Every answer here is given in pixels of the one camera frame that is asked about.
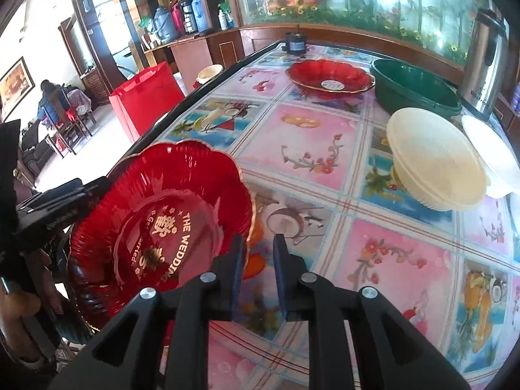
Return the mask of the red wedding plate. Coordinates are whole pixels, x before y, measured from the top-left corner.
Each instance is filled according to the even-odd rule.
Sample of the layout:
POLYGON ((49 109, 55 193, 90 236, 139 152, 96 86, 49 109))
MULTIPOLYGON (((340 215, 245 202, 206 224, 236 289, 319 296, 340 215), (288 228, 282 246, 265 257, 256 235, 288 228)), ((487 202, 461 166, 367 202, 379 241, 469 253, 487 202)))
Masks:
POLYGON ((127 168, 70 235, 68 279, 83 320, 102 329, 142 289, 167 292, 207 271, 255 205, 234 159, 197 140, 158 143, 127 168))

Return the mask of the cream plastic bowl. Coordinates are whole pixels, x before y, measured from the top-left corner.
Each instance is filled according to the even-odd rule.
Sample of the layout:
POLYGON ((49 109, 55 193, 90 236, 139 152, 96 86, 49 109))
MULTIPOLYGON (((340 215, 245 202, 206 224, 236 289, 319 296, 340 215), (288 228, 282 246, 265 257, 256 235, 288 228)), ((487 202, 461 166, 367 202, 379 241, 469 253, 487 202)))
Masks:
POLYGON ((455 125, 425 109, 401 108, 388 120, 386 135, 397 176, 414 199, 436 211, 477 208, 487 176, 455 125))

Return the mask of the white bowl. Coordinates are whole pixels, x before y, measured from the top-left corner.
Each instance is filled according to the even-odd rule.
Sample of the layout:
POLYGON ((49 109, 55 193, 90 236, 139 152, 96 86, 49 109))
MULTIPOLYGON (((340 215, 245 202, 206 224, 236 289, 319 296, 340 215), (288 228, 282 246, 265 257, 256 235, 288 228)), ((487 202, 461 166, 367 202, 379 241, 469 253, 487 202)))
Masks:
POLYGON ((465 114, 461 117, 464 134, 483 162, 487 175, 486 195, 501 199, 519 194, 519 165, 515 155, 486 123, 465 114))

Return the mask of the dark green plastic basin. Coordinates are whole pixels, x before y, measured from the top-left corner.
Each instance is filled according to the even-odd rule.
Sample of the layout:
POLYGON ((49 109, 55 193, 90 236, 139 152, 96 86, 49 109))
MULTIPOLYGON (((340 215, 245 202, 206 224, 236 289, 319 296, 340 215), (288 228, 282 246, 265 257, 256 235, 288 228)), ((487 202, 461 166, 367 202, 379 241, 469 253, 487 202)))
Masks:
POLYGON ((406 62, 377 59, 370 64, 375 99, 389 114, 401 108, 422 108, 449 119, 461 113, 456 93, 435 74, 406 62))

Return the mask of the red scalloped plate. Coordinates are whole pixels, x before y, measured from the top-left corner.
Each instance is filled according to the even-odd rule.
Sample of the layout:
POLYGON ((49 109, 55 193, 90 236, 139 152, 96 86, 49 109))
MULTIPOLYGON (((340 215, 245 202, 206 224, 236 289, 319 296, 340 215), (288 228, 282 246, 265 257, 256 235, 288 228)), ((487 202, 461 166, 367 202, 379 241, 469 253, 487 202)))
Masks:
POLYGON ((295 62, 286 75, 306 91, 331 95, 364 93, 375 85, 375 78, 363 69, 329 59, 295 62))

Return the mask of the cream bowls on stool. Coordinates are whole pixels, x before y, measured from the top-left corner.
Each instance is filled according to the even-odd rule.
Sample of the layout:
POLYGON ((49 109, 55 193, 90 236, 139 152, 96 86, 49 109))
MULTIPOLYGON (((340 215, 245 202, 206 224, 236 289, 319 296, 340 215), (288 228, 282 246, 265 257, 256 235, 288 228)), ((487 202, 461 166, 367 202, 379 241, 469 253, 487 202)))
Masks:
POLYGON ((204 85, 218 76, 222 70, 224 70, 224 67, 221 64, 212 64, 207 66, 198 72, 196 81, 198 84, 204 85))

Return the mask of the wooden chair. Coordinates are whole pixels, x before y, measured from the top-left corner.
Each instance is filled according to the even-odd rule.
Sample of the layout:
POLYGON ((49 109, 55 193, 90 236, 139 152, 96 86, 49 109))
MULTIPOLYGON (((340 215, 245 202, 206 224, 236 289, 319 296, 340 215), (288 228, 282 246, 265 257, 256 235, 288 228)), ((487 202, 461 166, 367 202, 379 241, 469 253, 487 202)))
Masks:
POLYGON ((51 129, 55 134, 52 137, 47 137, 48 143, 62 158, 63 151, 58 147, 58 144, 62 144, 66 151, 76 155, 76 144, 78 144, 82 139, 93 137, 93 133, 90 131, 85 121, 95 121, 92 117, 93 112, 90 109, 87 109, 84 114, 80 114, 78 111, 79 105, 74 105, 68 98, 68 94, 65 94, 71 108, 68 111, 64 111, 61 104, 57 102, 56 110, 60 115, 61 121, 59 123, 50 123, 51 129))

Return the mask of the seated person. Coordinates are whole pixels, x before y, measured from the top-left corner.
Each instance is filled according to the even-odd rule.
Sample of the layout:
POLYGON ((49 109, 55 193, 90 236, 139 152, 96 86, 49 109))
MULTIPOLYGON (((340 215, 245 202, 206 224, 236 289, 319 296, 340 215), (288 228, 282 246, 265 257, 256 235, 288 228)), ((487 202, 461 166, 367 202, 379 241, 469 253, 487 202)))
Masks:
POLYGON ((37 118, 41 123, 59 123, 60 115, 57 113, 57 102, 64 111, 68 111, 71 105, 66 97, 65 89, 47 79, 41 82, 41 100, 38 103, 37 118))

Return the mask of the red gift bag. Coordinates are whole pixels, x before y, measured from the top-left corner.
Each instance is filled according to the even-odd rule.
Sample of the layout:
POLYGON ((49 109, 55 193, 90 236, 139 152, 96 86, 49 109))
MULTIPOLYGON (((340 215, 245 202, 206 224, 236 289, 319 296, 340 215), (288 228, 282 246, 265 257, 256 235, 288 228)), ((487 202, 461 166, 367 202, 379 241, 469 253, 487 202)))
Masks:
POLYGON ((142 70, 109 95, 115 115, 133 143, 183 99, 166 62, 142 70))

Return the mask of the floral plastic tablecloth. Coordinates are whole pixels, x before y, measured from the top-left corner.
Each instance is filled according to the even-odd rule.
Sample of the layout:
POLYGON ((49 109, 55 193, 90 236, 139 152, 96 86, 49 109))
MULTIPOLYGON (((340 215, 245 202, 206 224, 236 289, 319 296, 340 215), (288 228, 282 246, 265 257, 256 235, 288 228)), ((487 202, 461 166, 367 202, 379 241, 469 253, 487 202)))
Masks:
POLYGON ((231 155, 255 201, 250 262, 232 322, 210 327, 212 389, 304 389, 307 326, 280 311, 272 241, 335 285, 372 285, 474 389, 519 336, 519 198, 430 210, 396 178, 375 93, 307 95, 270 47, 161 133, 231 155))

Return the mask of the wooden cabinet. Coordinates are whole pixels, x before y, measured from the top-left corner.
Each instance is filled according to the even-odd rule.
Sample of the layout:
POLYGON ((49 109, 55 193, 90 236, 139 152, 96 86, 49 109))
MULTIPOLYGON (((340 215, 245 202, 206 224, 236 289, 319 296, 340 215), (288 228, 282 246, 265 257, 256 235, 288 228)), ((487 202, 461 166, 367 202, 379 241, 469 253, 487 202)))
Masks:
POLYGON ((187 93, 194 90, 193 84, 202 69, 213 64, 220 64, 227 69, 245 57, 238 28, 214 32, 205 36, 185 36, 168 44, 146 50, 144 54, 149 63, 151 63, 151 57, 159 62, 159 55, 162 50, 165 54, 172 54, 187 93))

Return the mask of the blue thermos flask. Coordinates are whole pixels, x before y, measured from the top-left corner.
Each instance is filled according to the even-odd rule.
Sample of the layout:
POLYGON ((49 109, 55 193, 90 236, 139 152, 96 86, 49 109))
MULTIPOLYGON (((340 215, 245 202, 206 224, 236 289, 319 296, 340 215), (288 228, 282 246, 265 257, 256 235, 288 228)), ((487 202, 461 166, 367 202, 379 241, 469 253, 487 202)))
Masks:
POLYGON ((169 9, 158 7, 152 20, 153 33, 157 35, 161 43, 169 43, 178 37, 174 19, 169 9))

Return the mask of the stainless steel thermos jug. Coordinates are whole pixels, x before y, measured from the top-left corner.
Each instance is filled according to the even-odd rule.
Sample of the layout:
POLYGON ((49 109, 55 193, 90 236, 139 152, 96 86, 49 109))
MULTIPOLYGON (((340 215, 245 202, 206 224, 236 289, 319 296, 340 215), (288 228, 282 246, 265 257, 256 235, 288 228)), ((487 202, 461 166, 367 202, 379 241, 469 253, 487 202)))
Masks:
POLYGON ((462 105, 479 120, 486 122, 501 89, 506 71, 509 30, 495 11, 477 11, 471 43, 457 89, 462 105))

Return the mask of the small black jar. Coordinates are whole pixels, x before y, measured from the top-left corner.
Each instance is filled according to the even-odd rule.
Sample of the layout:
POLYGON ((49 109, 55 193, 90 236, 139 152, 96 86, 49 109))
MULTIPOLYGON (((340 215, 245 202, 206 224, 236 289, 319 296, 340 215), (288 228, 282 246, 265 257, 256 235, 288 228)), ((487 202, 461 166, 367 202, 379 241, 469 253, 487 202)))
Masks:
POLYGON ((301 32, 288 32, 283 51, 293 56, 305 55, 307 53, 307 36, 301 32))

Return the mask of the framed wall picture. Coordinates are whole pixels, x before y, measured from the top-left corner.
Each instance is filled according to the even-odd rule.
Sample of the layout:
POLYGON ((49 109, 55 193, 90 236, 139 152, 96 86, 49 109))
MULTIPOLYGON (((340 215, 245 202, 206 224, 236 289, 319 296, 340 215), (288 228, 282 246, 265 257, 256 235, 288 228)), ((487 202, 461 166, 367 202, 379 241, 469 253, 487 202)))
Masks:
POLYGON ((27 94, 34 89, 34 81, 26 66, 24 57, 20 57, 1 77, 2 116, 6 119, 27 94))

